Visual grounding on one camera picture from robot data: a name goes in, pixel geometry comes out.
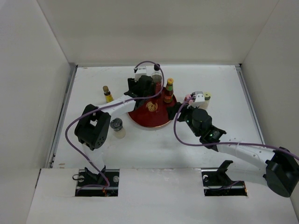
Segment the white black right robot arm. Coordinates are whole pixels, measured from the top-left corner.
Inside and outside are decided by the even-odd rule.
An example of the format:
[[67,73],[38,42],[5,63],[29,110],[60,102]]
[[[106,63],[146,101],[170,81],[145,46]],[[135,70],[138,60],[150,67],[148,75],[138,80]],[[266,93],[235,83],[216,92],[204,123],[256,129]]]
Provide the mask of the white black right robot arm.
[[299,182],[299,158],[283,147],[246,143],[230,139],[222,142],[226,131],[212,124],[212,117],[206,110],[190,105],[188,101],[166,108],[168,118],[174,123],[185,122],[192,133],[199,138],[199,147],[218,153],[229,154],[257,167],[260,175],[252,175],[254,181],[261,181],[270,190],[282,197],[290,197]]

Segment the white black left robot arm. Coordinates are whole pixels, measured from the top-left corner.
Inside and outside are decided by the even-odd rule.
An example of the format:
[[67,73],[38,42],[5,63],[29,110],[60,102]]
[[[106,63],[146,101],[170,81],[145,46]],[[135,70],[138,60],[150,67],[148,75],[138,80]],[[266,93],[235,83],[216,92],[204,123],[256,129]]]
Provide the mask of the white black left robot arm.
[[87,105],[74,131],[79,143],[91,151],[100,148],[106,141],[110,122],[138,109],[154,94],[152,77],[142,75],[138,81],[128,79],[128,91],[120,98],[101,106]]

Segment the yellow label gold cap bottle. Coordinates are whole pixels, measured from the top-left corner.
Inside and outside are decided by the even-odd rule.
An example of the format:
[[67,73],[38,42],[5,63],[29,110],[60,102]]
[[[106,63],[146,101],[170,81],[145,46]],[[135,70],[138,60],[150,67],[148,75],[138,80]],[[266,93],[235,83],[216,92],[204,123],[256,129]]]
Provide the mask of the yellow label gold cap bottle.
[[107,86],[103,86],[103,92],[107,103],[114,101],[114,98]]

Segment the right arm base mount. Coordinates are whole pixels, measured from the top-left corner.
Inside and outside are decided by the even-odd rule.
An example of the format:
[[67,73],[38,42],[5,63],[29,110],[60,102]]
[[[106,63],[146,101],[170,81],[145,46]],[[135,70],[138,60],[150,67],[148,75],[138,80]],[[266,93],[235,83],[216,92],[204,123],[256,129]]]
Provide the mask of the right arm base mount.
[[217,168],[202,168],[203,191],[205,196],[247,196],[244,181],[232,181],[227,175],[233,161],[225,160]]

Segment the tall dark bottle red label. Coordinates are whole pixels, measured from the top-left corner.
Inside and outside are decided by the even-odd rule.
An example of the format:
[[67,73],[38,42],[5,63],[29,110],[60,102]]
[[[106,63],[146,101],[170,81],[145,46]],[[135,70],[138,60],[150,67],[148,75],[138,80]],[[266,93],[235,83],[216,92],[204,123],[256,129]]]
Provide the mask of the tall dark bottle red label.
[[154,72],[151,75],[153,82],[155,84],[161,84],[162,83],[162,73],[160,70],[160,64],[154,65]]

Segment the red lid chili sauce jar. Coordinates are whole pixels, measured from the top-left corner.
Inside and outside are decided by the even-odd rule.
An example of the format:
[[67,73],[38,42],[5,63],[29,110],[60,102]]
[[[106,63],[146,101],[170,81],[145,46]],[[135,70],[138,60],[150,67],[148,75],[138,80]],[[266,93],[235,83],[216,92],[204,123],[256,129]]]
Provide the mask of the red lid chili sauce jar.
[[161,82],[156,82],[155,84],[155,94],[158,94],[161,90]]

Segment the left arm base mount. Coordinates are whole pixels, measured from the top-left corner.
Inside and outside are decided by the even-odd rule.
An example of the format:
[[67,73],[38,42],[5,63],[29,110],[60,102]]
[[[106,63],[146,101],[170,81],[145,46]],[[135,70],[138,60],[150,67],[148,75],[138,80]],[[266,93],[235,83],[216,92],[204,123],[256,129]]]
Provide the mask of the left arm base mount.
[[119,169],[102,169],[102,173],[109,181],[107,186],[106,180],[101,174],[91,172],[88,168],[80,169],[77,174],[72,176],[76,182],[75,196],[77,197],[116,197],[118,196],[120,170]]

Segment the yellow cap red sauce bottle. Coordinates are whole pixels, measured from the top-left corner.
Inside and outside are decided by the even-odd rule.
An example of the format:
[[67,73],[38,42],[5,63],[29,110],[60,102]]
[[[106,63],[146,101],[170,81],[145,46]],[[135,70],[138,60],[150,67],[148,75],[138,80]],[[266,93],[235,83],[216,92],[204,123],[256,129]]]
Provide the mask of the yellow cap red sauce bottle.
[[164,102],[166,103],[170,103],[173,99],[173,83],[174,83],[173,78],[167,79],[167,85],[164,91]]

